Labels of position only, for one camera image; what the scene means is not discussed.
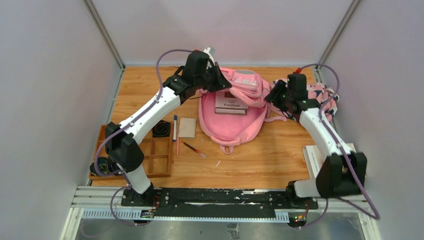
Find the pink student backpack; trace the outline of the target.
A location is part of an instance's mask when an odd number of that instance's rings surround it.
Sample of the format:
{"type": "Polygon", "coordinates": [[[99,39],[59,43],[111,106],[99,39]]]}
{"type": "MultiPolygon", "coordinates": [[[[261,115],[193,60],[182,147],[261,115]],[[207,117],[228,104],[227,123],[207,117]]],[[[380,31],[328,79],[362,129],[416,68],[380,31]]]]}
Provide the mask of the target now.
{"type": "Polygon", "coordinates": [[[248,106],[246,115],[215,113],[215,93],[200,93],[198,116],[202,131],[219,144],[221,150],[231,154],[235,146],[252,141],[261,130],[263,123],[275,120],[287,121],[275,113],[265,97],[271,91],[271,84],[251,70],[221,68],[225,78],[232,84],[230,91],[248,106]]]}

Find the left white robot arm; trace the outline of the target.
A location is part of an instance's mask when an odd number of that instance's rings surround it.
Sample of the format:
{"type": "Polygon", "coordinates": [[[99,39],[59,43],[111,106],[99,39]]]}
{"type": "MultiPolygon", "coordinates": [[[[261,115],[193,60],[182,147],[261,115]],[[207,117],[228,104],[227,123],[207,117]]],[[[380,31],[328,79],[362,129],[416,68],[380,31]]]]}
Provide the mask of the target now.
{"type": "Polygon", "coordinates": [[[153,185],[142,166],[145,155],[139,147],[147,133],[197,91],[214,93],[232,86],[214,60],[211,46],[188,53],[185,65],[161,80],[158,92],[145,105],[119,124],[110,122],[105,128],[102,146],[123,173],[129,189],[135,192],[135,202],[142,207],[153,201],[153,185]]]}

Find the white Decorate Furniture book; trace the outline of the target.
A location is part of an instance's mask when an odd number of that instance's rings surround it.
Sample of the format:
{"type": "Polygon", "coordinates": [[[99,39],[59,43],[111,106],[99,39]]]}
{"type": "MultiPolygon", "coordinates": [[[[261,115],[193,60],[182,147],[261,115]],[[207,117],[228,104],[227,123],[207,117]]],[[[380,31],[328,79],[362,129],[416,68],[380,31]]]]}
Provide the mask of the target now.
{"type": "Polygon", "coordinates": [[[216,114],[246,115],[248,106],[230,91],[218,91],[215,93],[216,114]]]}

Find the white coffee cover book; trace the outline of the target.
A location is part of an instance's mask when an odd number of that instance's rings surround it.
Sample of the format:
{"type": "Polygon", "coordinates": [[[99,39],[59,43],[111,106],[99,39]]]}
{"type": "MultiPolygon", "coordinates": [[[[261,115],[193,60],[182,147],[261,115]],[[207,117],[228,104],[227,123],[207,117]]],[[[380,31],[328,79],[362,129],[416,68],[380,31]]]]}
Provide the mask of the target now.
{"type": "Polygon", "coordinates": [[[302,148],[309,178],[316,178],[324,163],[324,157],[316,145],[306,145],[302,148]]]}

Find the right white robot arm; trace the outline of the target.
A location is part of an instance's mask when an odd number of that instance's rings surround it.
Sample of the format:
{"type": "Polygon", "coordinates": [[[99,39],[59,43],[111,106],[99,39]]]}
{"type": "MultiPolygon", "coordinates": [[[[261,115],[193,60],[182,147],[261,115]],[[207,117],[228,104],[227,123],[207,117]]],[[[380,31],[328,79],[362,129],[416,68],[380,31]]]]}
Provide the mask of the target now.
{"type": "Polygon", "coordinates": [[[285,201],[290,208],[298,209],[306,198],[340,198],[365,193],[368,163],[365,154],[354,152],[335,132],[319,101],[309,98],[304,74],[292,73],[286,81],[277,80],[265,101],[303,126],[324,158],[316,177],[289,183],[292,191],[285,195],[285,201]]]}

